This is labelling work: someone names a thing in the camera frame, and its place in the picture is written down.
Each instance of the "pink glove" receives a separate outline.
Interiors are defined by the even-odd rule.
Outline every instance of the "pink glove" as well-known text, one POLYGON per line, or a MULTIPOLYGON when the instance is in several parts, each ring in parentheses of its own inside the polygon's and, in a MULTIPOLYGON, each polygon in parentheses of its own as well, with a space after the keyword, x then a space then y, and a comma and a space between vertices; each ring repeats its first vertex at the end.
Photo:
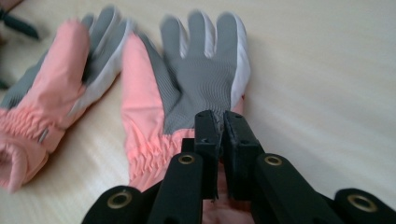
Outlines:
MULTIPOLYGON (((143 35, 131 35, 125 46, 121 74, 125 151, 130 185, 141 191, 163 179, 182 139, 194 137, 195 114, 211 109, 221 122, 225 110, 242 113, 250 76, 243 23, 224 13, 215 32, 204 13, 193 12, 189 28, 187 41, 178 19, 163 22, 163 58, 143 35)), ((204 221, 252 222, 249 212, 237 210, 227 200, 224 177, 219 183, 220 201, 205 206, 204 221)))
POLYGON ((105 8, 97 22, 92 16, 83 22, 62 24, 43 61, 0 104, 0 186, 11 192, 32 179, 66 129, 120 72, 121 50, 132 23, 120 22, 114 7, 105 8))

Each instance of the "metal grommet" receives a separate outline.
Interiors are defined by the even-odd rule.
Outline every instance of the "metal grommet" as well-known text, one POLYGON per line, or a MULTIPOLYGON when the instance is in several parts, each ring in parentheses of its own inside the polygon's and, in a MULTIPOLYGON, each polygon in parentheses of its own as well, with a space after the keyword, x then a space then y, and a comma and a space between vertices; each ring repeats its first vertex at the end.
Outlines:
POLYGON ((179 157, 178 161, 181 164, 188 165, 188 164, 192 164, 195 161, 195 158, 192 155, 184 155, 184 156, 179 157))
POLYGON ((281 165, 282 164, 282 160, 276 156, 267 156, 265 157, 265 162, 267 162, 270 165, 281 165))
POLYGON ((121 192, 111 195, 111 197, 108 198, 107 200, 107 206, 113 209, 119 209, 130 203, 131 200, 132 200, 131 192, 123 190, 121 192))
POLYGON ((373 213, 378 210, 378 207, 370 199, 359 194, 351 194, 347 196, 347 200, 356 208, 368 213, 373 213))

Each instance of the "light wood surface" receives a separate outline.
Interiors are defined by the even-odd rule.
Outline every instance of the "light wood surface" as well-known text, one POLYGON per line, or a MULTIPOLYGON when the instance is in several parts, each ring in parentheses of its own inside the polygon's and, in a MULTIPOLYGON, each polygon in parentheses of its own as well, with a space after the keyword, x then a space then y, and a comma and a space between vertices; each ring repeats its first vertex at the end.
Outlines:
MULTIPOLYGON (((185 22, 196 8, 212 21, 235 12, 252 67, 245 115, 264 149, 331 198, 363 189, 396 209, 395 1, 25 0, 12 13, 44 37, 36 42, 1 25, 1 78, 18 80, 62 21, 97 15, 109 3, 157 46, 165 14, 185 22)), ((123 140, 117 79, 33 181, 11 195, 0 190, 0 223, 79 223, 100 194, 128 183, 123 140)))

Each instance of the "black plastic part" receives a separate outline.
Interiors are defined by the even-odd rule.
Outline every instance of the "black plastic part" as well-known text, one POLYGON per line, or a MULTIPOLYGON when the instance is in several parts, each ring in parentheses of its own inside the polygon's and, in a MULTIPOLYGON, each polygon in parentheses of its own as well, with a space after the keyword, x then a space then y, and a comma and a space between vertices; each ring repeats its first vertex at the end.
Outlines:
POLYGON ((250 200, 256 159, 264 152, 262 145, 245 118, 231 111, 224 113, 222 144, 229 196, 250 200))
POLYGON ((285 158, 260 155, 255 176, 279 223, 344 223, 285 158))
POLYGON ((203 160, 196 153, 172 158, 152 206, 148 223, 201 223, 203 160))
POLYGON ((211 110, 195 115, 194 151, 204 160, 203 199, 218 198, 218 163, 221 136, 211 110))
POLYGON ((255 224, 278 224, 275 213, 260 188, 253 189, 250 213, 255 224))
POLYGON ((159 184, 141 193, 128 186, 104 192, 84 217, 83 224, 145 223, 159 184))
POLYGON ((332 210, 334 210, 334 201, 321 193, 319 193, 319 195, 326 202, 326 204, 329 205, 332 210))
POLYGON ((0 80, 0 90, 5 90, 8 88, 8 85, 3 82, 2 80, 0 80))
POLYGON ((374 195, 360 189, 341 189, 335 194, 334 209, 352 224, 394 224, 396 212, 374 195))
POLYGON ((194 143, 193 138, 183 138, 181 140, 181 152, 194 152, 194 143))
POLYGON ((4 21, 4 24, 9 28, 28 35, 34 39, 39 39, 37 30, 31 24, 8 15, 8 13, 6 13, 3 9, 0 10, 0 20, 4 21))

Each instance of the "gray textured palm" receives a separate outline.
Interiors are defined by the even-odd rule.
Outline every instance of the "gray textured palm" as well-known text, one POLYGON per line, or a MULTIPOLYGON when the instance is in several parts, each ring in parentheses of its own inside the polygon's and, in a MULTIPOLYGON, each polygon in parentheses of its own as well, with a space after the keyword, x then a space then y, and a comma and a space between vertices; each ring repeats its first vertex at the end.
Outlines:
POLYGON ((200 12, 189 19, 190 42, 186 56, 180 54, 180 23, 166 20, 162 27, 163 58, 141 36, 147 49, 165 112, 164 133, 193 128, 195 114, 211 109, 219 119, 231 107, 236 70, 235 19, 228 14, 218 20, 218 43, 213 56, 205 54, 205 19, 200 12))

